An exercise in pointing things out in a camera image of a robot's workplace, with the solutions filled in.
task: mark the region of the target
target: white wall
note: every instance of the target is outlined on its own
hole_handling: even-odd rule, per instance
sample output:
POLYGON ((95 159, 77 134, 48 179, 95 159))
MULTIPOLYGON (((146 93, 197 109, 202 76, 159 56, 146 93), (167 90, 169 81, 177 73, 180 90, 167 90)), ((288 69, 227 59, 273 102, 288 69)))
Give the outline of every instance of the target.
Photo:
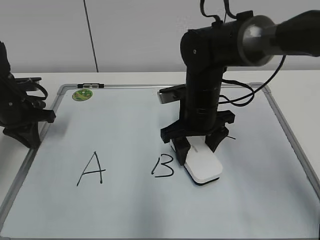
POLYGON ((13 73, 95 72, 82 0, 0 0, 13 73))
MULTIPOLYGON (((201 16, 199 2, 86 0, 99 71, 185 71, 182 35, 212 22, 201 16)), ((281 23, 320 10, 320 0, 230 0, 230 8, 233 13, 253 10, 281 23)), ((223 17, 223 0, 206 0, 205 10, 223 17)), ((0 41, 13 72, 95 71, 83 0, 0 0, 0 41)), ((279 61, 275 57, 254 69, 275 69, 279 61)), ((320 58, 288 57, 284 69, 320 69, 320 58)))

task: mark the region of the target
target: wire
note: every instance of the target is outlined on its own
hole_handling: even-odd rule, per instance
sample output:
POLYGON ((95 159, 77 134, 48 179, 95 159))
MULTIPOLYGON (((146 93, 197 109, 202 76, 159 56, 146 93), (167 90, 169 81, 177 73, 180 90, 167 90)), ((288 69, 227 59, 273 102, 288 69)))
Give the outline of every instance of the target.
POLYGON ((230 11, 229 0, 223 0, 225 13, 232 19, 237 19, 237 16, 233 15, 230 11))
POLYGON ((233 136, 226 136, 227 138, 233 139, 233 140, 237 140, 235 137, 233 136))
POLYGON ((35 82, 31 82, 30 85, 33 85, 37 89, 39 89, 44 96, 33 96, 26 94, 19 89, 18 84, 15 82, 15 79, 8 79, 7 77, 0 75, 0 81, 2 81, 14 94, 18 95, 22 100, 26 99, 33 104, 36 104, 39 100, 46 100, 48 97, 48 92, 46 91, 46 89, 35 82))
POLYGON ((220 98, 224 98, 226 99, 230 104, 236 106, 236 107, 244 107, 244 106, 247 106, 249 103, 251 103, 253 101, 253 99, 255 98, 255 94, 254 94, 254 90, 252 87, 250 87, 248 84, 245 84, 243 82, 239 82, 239 81, 236 81, 236 80, 226 80, 226 79, 222 79, 222 82, 225 83, 225 84, 233 84, 233 85, 238 85, 238 86, 241 86, 241 87, 244 87, 244 88, 247 88, 251 91, 252 93, 252 96, 251 98, 244 102, 244 103, 234 103, 232 102, 229 98, 227 98, 225 95, 220 95, 219 97, 220 98))
POLYGON ((224 24, 226 23, 226 18, 227 18, 227 12, 224 13, 224 20, 223 20, 224 24))
POLYGON ((258 87, 256 90, 254 90, 252 93, 247 94, 245 96, 236 98, 236 99, 232 99, 232 100, 227 100, 227 101, 221 101, 219 102, 219 104, 232 104, 238 101, 241 101, 243 99, 246 99, 248 97, 254 96, 254 94, 256 94, 258 91, 260 91, 261 89, 263 89, 268 83, 271 82, 272 79, 274 79, 274 77, 277 75, 277 73, 280 71, 280 69, 282 68, 282 66, 284 65, 284 62, 286 60, 286 55, 284 55, 281 59, 281 62, 279 64, 279 66, 277 67, 277 69, 274 71, 274 73, 271 75, 271 77, 264 83, 262 84, 260 87, 258 87))
POLYGON ((205 13, 205 0, 200 0, 200 11, 201 11, 201 14, 206 18, 214 18, 216 22, 221 21, 218 15, 207 15, 205 13))

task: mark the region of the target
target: round sticker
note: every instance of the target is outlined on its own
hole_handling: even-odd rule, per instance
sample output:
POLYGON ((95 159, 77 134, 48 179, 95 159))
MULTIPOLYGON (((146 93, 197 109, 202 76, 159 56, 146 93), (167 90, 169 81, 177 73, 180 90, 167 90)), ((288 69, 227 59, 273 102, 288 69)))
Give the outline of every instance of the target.
POLYGON ((72 95, 72 99, 77 101, 77 102, 82 102, 82 101, 86 101, 89 98, 91 98, 93 95, 93 92, 89 89, 80 89, 78 91, 76 91, 73 95, 72 95))

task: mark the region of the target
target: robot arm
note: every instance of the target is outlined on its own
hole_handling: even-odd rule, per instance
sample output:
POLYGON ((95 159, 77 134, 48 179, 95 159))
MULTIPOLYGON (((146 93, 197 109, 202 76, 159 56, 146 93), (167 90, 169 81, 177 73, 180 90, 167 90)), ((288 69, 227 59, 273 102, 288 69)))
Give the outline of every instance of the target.
POLYGON ((0 42, 0 126, 3 133, 27 148, 40 145, 38 122, 53 123, 53 110, 44 110, 47 91, 37 82, 40 77, 14 78, 10 73, 5 45, 0 42), (44 96, 28 95, 27 91, 41 90, 44 96))
POLYGON ((180 101, 179 120, 163 128, 161 138, 172 141, 181 165, 191 147, 186 137, 205 136, 214 152, 229 134, 225 123, 233 123, 235 115, 218 111, 227 67, 263 66, 274 55, 320 56, 320 11, 307 11, 278 25, 252 11, 235 18, 227 23, 216 18, 209 27, 185 33, 180 51, 186 82, 159 91, 162 103, 180 101))

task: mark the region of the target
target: whiteboard frame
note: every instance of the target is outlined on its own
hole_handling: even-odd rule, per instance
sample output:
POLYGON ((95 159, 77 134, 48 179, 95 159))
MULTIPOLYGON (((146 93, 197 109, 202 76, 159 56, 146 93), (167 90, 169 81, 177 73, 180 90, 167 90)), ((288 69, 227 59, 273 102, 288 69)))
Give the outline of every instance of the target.
MULTIPOLYGON (((263 83, 261 83, 261 82, 252 82, 252 83, 249 83, 248 85, 252 88, 259 88, 262 84, 263 83)), ((64 85, 62 85, 59 88, 59 90, 57 92, 57 96, 56 96, 50 109, 54 110, 54 112, 57 112, 58 107, 59 107, 65 93, 68 90, 76 90, 76 89, 82 89, 82 88, 97 89, 97 88, 99 88, 99 86, 101 86, 103 84, 88 83, 88 84, 82 84, 82 85, 83 85, 83 87, 79 87, 80 84, 64 84, 64 85)), ((108 85, 108 84, 104 84, 103 88, 104 89, 136 89, 136 88, 138 88, 138 89, 140 89, 140 88, 154 89, 154 88, 168 88, 168 87, 172 87, 175 85, 176 84, 170 84, 170 85, 168 85, 168 84, 167 85, 161 85, 161 84, 154 84, 154 85, 108 85)), ((241 86, 231 85, 231 84, 222 84, 221 87, 222 88, 242 88, 241 86)), ((314 171, 306 154, 304 153, 303 149, 301 148, 297 138, 295 137, 288 122, 286 121, 284 115, 282 114, 279 106, 277 105, 275 99, 273 98, 270 88, 268 86, 265 86, 264 88, 262 88, 262 91, 263 91, 265 97, 267 98, 267 101, 270 104, 270 107, 272 108, 277 120, 279 121, 289 143, 291 144, 291 146, 294 150, 294 153, 296 154, 301 166, 303 167, 303 170, 304 170, 308 180, 310 181, 318 199, 320 200, 320 180, 319 180, 316 172, 314 171)), ((46 136, 46 133, 47 133, 49 127, 50 127, 50 124, 46 122, 43 125, 43 127, 39 130, 39 136, 40 136, 41 141, 46 136)), ((9 211, 15 201, 15 198, 20 190, 20 187, 22 186, 22 184, 23 184, 23 182, 29 172, 29 169, 30 169, 35 157, 36 157, 38 149, 39 148, 30 149, 29 152, 27 153, 27 155, 25 156, 25 159, 24 159, 18 173, 16 174, 14 181, 12 182, 9 191, 4 198, 4 201, 2 202, 2 204, 0 206, 0 233, 2 231, 4 222, 8 216, 8 213, 9 213, 9 211)))

